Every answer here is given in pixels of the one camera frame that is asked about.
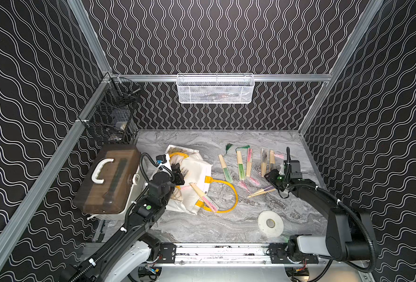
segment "white tape roll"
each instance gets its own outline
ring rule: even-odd
[[[268,237],[278,237],[283,232],[283,220],[273,211],[263,211],[258,216],[258,228]]]

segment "marble tabletop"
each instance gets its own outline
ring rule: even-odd
[[[304,178],[318,183],[308,156],[297,132],[288,131],[141,131],[137,147],[152,157],[163,154],[169,144],[200,151],[205,161],[212,164],[212,177],[225,180],[218,154],[225,154],[225,145],[232,143],[224,159],[233,177],[233,185],[238,192],[239,202],[228,213],[212,213],[200,210],[197,215],[183,212],[165,211],[163,216],[149,231],[162,241],[199,243],[267,243],[286,242],[290,235],[325,233],[327,221],[308,203],[290,195],[281,199],[276,191],[247,198],[249,192],[239,186],[235,148],[250,145],[254,150],[252,177],[259,181],[256,185],[246,180],[247,188],[255,192],[269,186],[261,177],[261,148],[272,149],[275,154],[286,157],[286,147],[290,147],[291,159],[299,160]],[[242,149],[244,168],[247,149]],[[276,158],[277,168],[283,160]],[[149,175],[153,167],[149,166]],[[210,185],[208,196],[220,207],[227,209],[234,203],[232,190],[224,184]],[[267,237],[258,229],[258,215],[265,210],[276,212],[283,219],[284,231],[279,237]]]

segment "box handle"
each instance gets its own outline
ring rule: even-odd
[[[101,160],[101,161],[97,164],[97,166],[95,167],[94,172],[92,173],[92,177],[91,177],[92,181],[93,181],[95,184],[103,184],[103,182],[104,182],[105,180],[104,180],[104,179],[98,179],[98,174],[101,172],[102,167],[105,165],[105,163],[107,163],[107,162],[112,162],[112,161],[114,161],[114,159],[104,159],[104,160]]]

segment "green tassel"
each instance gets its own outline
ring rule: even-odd
[[[247,146],[242,146],[242,147],[238,147],[238,148],[236,148],[236,150],[235,151],[237,151],[238,149],[249,149],[250,148],[250,145],[247,145]]]
[[[227,151],[228,151],[228,149],[230,149],[232,146],[233,146],[233,144],[232,144],[232,143],[228,143],[228,144],[225,146],[225,155],[227,155]]]

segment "wavy line pattern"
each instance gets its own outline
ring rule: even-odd
[[[86,0],[118,74],[325,74],[367,0]]]
[[[0,1],[0,233],[102,78],[65,0]],[[57,281],[97,220],[72,198],[100,148],[83,136],[0,274]]]
[[[34,273],[39,281],[49,276],[57,281],[65,263],[79,261],[98,220],[87,220],[72,199],[99,150],[86,133],[81,136],[3,267],[0,281],[24,281],[28,273]]]
[[[250,104],[181,104],[175,83],[146,83],[141,129],[298,129],[322,82],[260,82]]]
[[[306,139],[329,189],[371,211],[375,280],[416,281],[416,0],[383,3]]]

